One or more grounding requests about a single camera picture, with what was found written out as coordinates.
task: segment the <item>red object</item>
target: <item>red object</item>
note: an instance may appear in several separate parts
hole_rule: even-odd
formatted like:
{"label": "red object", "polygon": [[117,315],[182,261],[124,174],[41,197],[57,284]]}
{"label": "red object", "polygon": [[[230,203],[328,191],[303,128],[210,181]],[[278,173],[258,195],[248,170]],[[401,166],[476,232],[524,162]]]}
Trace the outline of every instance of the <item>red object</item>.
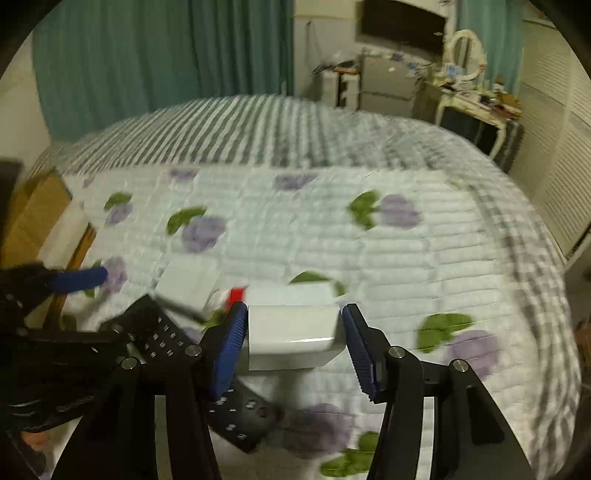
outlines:
{"label": "red object", "polygon": [[235,287],[230,290],[230,295],[228,295],[228,299],[226,300],[226,310],[229,310],[235,302],[242,301],[245,290],[246,287]]}

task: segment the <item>teal curtain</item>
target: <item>teal curtain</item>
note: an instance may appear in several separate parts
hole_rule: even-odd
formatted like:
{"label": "teal curtain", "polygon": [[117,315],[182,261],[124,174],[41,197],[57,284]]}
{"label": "teal curtain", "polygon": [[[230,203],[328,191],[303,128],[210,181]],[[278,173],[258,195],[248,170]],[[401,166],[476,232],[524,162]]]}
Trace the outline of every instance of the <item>teal curtain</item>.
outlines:
{"label": "teal curtain", "polygon": [[517,91],[523,47],[522,0],[459,0],[457,29],[472,30],[488,58],[486,78],[503,77],[509,93]]}
{"label": "teal curtain", "polygon": [[34,31],[57,140],[195,98],[293,90],[293,0],[62,0]]}

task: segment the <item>bed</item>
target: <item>bed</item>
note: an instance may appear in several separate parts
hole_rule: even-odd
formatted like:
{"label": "bed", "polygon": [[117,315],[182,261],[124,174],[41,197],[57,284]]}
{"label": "bed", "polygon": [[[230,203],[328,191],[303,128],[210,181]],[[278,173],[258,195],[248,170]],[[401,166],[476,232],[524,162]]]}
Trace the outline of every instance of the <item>bed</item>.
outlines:
{"label": "bed", "polygon": [[[150,292],[176,255],[216,258],[230,287],[308,272],[392,344],[428,361],[470,358],[537,478],[562,466],[580,371],[561,259],[524,195],[464,139],[405,118],[237,96],[124,120],[34,172],[47,168],[98,230],[85,265],[120,273],[111,292],[68,298],[79,329]],[[195,207],[206,212],[169,235],[171,216]],[[434,335],[448,313],[469,324]],[[379,431],[383,406],[359,391],[346,351],[313,371],[242,380],[286,416],[251,455],[213,435],[224,478],[365,477],[350,453]],[[420,479],[432,424],[426,401]]]}

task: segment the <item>louvered closet door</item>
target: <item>louvered closet door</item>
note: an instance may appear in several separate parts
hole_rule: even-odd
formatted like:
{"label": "louvered closet door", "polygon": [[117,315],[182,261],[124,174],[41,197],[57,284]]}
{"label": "louvered closet door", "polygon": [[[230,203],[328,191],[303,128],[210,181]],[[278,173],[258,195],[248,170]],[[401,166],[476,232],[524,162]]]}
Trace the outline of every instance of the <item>louvered closet door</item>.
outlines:
{"label": "louvered closet door", "polygon": [[525,135],[511,177],[569,256],[591,220],[591,80],[557,30],[524,22],[519,97]]}

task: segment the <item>purple flower pattern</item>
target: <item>purple flower pattern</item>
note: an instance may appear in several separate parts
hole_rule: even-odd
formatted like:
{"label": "purple flower pattern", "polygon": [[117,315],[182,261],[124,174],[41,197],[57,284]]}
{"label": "purple flower pattern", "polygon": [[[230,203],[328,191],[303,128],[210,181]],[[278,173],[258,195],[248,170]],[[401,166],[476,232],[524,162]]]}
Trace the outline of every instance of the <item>purple flower pattern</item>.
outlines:
{"label": "purple flower pattern", "polygon": [[379,205],[382,222],[386,225],[411,229],[421,222],[413,203],[403,195],[386,195]]}
{"label": "purple flower pattern", "polygon": [[478,378],[484,380],[499,362],[499,342],[496,336],[485,330],[467,330],[457,335],[447,347],[446,363],[455,358],[468,362]]}
{"label": "purple flower pattern", "polygon": [[115,205],[109,210],[105,225],[117,225],[117,223],[122,222],[129,216],[131,210],[133,210],[133,205],[129,202]]}
{"label": "purple flower pattern", "polygon": [[111,257],[104,264],[103,267],[107,270],[107,280],[102,285],[102,289],[118,293],[127,282],[127,272],[125,270],[125,261],[121,257]]}
{"label": "purple flower pattern", "polygon": [[283,447],[298,458],[316,458],[347,448],[353,417],[321,403],[296,411],[284,432]]}
{"label": "purple flower pattern", "polygon": [[216,216],[196,216],[183,228],[183,245],[198,254],[212,248],[226,231],[226,221]]}
{"label": "purple flower pattern", "polygon": [[303,173],[299,175],[278,175],[275,177],[275,189],[276,190],[300,190],[304,186],[308,185],[318,175],[314,173]]}
{"label": "purple flower pattern", "polygon": [[171,168],[168,172],[169,178],[177,181],[190,181],[197,176],[198,169],[196,168]]}

